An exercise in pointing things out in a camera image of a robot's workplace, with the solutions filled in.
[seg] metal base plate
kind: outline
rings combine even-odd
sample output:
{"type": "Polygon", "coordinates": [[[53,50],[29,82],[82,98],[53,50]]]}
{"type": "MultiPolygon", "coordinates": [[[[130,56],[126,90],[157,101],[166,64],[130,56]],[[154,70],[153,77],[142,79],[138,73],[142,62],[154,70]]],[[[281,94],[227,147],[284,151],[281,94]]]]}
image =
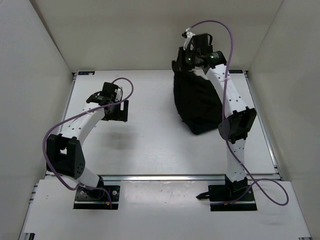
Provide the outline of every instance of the metal base plate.
{"type": "MultiPolygon", "coordinates": [[[[75,193],[58,179],[41,180],[28,214],[25,233],[37,240],[298,240],[310,237],[291,182],[279,181],[290,201],[272,204],[254,185],[258,211],[210,212],[207,181],[122,181],[117,211],[73,209],[75,193]]],[[[286,198],[279,186],[262,181],[272,198],[286,198]]]]}
{"type": "Polygon", "coordinates": [[[99,210],[117,210],[119,207],[119,197],[120,197],[120,186],[119,185],[105,185],[103,187],[106,189],[111,197],[112,209],[110,209],[110,204],[107,202],[105,197],[101,199],[93,199],[89,197],[83,188],[79,187],[76,190],[74,197],[74,209],[99,209],[99,210]]]}
{"type": "Polygon", "coordinates": [[[230,203],[227,205],[220,204],[214,205],[213,203],[226,202],[233,199],[239,198],[243,191],[234,193],[232,198],[230,198],[229,193],[225,185],[209,185],[209,195],[210,195],[210,211],[211,212],[230,212],[230,211],[257,211],[257,205],[255,201],[255,195],[253,190],[248,191],[242,198],[240,198],[235,203],[230,203]]]}

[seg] white wall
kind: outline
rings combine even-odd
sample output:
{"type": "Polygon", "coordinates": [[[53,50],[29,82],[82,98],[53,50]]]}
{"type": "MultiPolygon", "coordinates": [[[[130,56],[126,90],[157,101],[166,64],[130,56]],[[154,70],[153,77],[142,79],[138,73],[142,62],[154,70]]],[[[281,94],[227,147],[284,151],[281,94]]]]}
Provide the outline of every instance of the white wall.
{"type": "MultiPolygon", "coordinates": [[[[228,24],[234,35],[233,69],[247,70],[282,0],[31,0],[72,71],[170,69],[183,45],[181,33],[202,20],[228,24]]],[[[213,34],[227,56],[229,35],[213,34]]]]}
{"type": "Polygon", "coordinates": [[[280,171],[320,239],[320,1],[285,0],[249,69],[280,171]]]}
{"type": "Polygon", "coordinates": [[[28,0],[0,3],[0,239],[16,240],[72,75],[28,0]]]}

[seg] black bracket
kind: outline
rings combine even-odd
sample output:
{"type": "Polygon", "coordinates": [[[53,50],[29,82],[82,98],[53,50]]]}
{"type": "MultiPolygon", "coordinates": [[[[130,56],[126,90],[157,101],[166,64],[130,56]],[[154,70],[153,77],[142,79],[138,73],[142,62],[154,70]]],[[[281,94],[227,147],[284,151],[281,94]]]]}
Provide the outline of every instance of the black bracket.
{"type": "Polygon", "coordinates": [[[202,68],[206,74],[209,68],[215,68],[220,64],[227,64],[227,60],[221,51],[213,51],[212,35],[202,33],[192,36],[188,46],[184,50],[179,47],[177,60],[172,65],[173,71],[191,71],[195,67],[202,68]]]}
{"type": "MultiPolygon", "coordinates": [[[[97,103],[100,106],[115,103],[116,102],[116,91],[122,91],[122,89],[111,82],[105,82],[103,84],[102,91],[98,91],[92,94],[87,100],[87,103],[97,103]]],[[[114,105],[104,108],[104,121],[128,121],[128,110],[129,110],[129,100],[123,102],[123,110],[121,110],[121,105],[114,105]]]]}
{"type": "Polygon", "coordinates": [[[227,184],[209,185],[208,191],[199,194],[196,198],[199,200],[209,199],[211,212],[257,211],[255,195],[252,189],[241,197],[248,187],[249,185],[241,190],[231,192],[230,186],[227,184]]]}
{"type": "Polygon", "coordinates": [[[76,137],[67,138],[62,134],[50,134],[46,140],[46,153],[54,169],[61,175],[78,179],[86,166],[84,153],[80,141],[76,137]],[[66,154],[61,150],[67,148],[66,154]]]}
{"type": "Polygon", "coordinates": [[[118,210],[120,186],[104,185],[102,188],[106,189],[110,194],[112,209],[110,209],[108,197],[103,191],[100,191],[100,196],[93,198],[88,195],[87,190],[83,187],[78,187],[76,190],[73,209],[118,210]]]}
{"type": "Polygon", "coordinates": [[[218,126],[220,136],[234,144],[237,140],[247,139],[248,132],[254,124],[257,112],[254,108],[246,107],[245,110],[237,112],[224,119],[218,126]]]}

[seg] black mounting plate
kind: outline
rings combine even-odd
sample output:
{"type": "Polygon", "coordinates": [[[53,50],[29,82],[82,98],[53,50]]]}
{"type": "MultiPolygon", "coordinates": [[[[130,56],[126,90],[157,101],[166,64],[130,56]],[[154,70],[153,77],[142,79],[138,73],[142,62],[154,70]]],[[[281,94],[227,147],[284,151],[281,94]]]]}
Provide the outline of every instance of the black mounting plate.
{"type": "Polygon", "coordinates": [[[92,199],[83,191],[83,187],[78,187],[76,190],[73,209],[117,210],[119,207],[120,186],[104,185],[103,188],[110,194],[112,209],[110,209],[110,205],[107,204],[107,199],[104,197],[101,199],[92,199]]]}
{"type": "MultiPolygon", "coordinates": [[[[225,185],[209,185],[209,200],[210,202],[227,202],[233,199],[239,198],[244,192],[235,192],[232,198],[229,196],[229,192],[226,190],[225,185]]],[[[211,212],[231,212],[231,211],[257,211],[257,205],[255,201],[255,195],[252,189],[250,189],[242,198],[235,203],[227,205],[219,204],[213,205],[210,203],[211,212]]]]}

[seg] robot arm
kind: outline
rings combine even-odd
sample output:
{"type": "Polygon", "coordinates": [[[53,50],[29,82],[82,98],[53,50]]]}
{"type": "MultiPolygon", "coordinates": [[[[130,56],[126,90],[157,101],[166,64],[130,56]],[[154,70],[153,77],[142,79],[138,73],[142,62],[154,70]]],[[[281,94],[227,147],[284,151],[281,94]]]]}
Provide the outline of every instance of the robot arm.
{"type": "MultiPolygon", "coordinates": [[[[102,91],[92,94],[86,100],[82,112],[87,112],[99,106],[117,103],[121,101],[122,94],[123,91],[119,86],[105,82],[102,91]]],[[[86,167],[82,145],[100,120],[127,122],[129,101],[126,100],[123,104],[123,110],[121,110],[119,104],[88,112],[73,120],[58,135],[51,134],[47,138],[47,155],[52,166],[60,175],[89,187],[99,188],[104,185],[102,178],[86,167]]],[[[87,190],[87,194],[95,198],[97,191],[87,190]]]]}
{"type": "MultiPolygon", "coordinates": [[[[239,95],[229,75],[225,76],[226,59],[221,51],[213,51],[212,36],[204,33],[195,35],[189,31],[182,34],[186,39],[179,48],[176,64],[180,71],[190,71],[200,67],[207,79],[214,86],[221,102],[224,98],[225,79],[227,78],[225,94],[225,119],[218,126],[219,133],[229,145],[233,153],[244,164],[245,143],[255,117],[254,108],[249,108],[239,95]]],[[[227,148],[227,172],[225,184],[230,193],[246,189],[248,180],[244,168],[234,159],[227,148]]]]}

